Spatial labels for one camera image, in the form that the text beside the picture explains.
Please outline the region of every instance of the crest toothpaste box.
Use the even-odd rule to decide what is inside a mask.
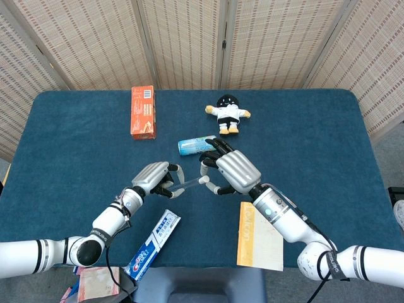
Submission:
[[[146,242],[143,243],[124,269],[133,280],[137,282],[141,280],[180,219],[181,217],[178,217],[172,211],[165,210],[160,221],[158,221],[149,235],[149,238],[147,238]]]

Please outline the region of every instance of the blue table surface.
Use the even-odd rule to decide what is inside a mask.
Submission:
[[[229,138],[270,182],[295,201],[340,250],[354,245],[403,249],[357,100],[345,90],[226,91],[251,112]],[[180,157],[179,140],[218,134],[204,108],[225,91],[156,91],[157,138],[129,134],[129,91],[45,92],[34,101],[0,199],[0,241],[87,235],[95,217],[146,164],[179,163],[199,176],[198,155]],[[218,172],[213,180],[220,185]],[[175,200],[148,196],[133,227],[114,240],[124,266],[165,209],[182,217],[152,266],[232,267],[240,201],[193,187]],[[303,244],[284,247],[296,266]],[[105,265],[102,257],[97,263]]]

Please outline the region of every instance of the orange box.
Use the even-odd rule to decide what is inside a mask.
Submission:
[[[132,87],[131,135],[136,140],[156,138],[156,105],[152,85]]]

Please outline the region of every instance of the clear plastic stick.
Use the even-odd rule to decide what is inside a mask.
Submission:
[[[198,177],[198,178],[195,178],[193,180],[189,180],[187,182],[184,182],[182,184],[172,186],[172,187],[169,188],[169,190],[174,192],[174,191],[176,191],[176,190],[178,190],[180,188],[187,189],[187,188],[190,188],[190,187],[193,187],[193,186],[205,184],[207,182],[209,182],[209,177],[207,175],[204,175],[203,177]]]

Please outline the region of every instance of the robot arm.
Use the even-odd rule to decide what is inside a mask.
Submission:
[[[327,239],[286,197],[261,184],[261,173],[239,150],[221,139],[206,140],[218,153],[202,154],[201,174],[214,167],[228,180],[231,193],[249,194],[257,210],[289,243],[307,246],[298,257],[300,271],[312,280],[359,278],[396,287],[404,287],[404,252],[364,246],[351,246],[333,254],[334,243]],[[208,188],[218,194],[215,185]]]
[[[184,173],[179,165],[168,162],[147,165],[132,180],[132,187],[125,188],[93,221],[93,229],[87,237],[0,243],[0,278],[46,271],[55,264],[93,265],[115,234],[142,206],[145,196],[157,193],[176,198],[184,192],[183,189],[169,190],[174,184],[169,171],[177,172],[180,183],[184,183]]]

